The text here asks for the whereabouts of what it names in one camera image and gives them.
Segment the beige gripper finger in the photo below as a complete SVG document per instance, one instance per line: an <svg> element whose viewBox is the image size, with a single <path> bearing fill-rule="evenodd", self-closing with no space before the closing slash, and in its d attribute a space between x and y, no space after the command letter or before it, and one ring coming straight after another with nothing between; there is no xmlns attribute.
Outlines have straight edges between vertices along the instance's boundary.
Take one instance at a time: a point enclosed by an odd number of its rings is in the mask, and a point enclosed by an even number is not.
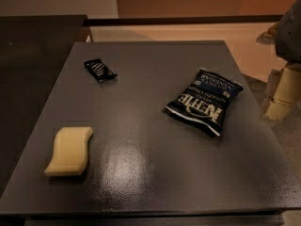
<svg viewBox="0 0 301 226"><path fill-rule="evenodd" d="M267 101L263 116L282 121L301 99L301 64L287 63L280 71L272 70L267 83Z"/></svg>

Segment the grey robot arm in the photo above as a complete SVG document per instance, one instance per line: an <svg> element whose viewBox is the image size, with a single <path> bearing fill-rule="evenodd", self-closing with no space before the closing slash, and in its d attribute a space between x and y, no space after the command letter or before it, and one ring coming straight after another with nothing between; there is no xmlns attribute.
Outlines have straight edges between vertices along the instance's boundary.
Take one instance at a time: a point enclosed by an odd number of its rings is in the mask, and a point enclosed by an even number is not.
<svg viewBox="0 0 301 226"><path fill-rule="evenodd" d="M276 35L276 54L287 61L280 72L273 72L272 91L263 115L282 121L301 98L301 0L280 19Z"/></svg>

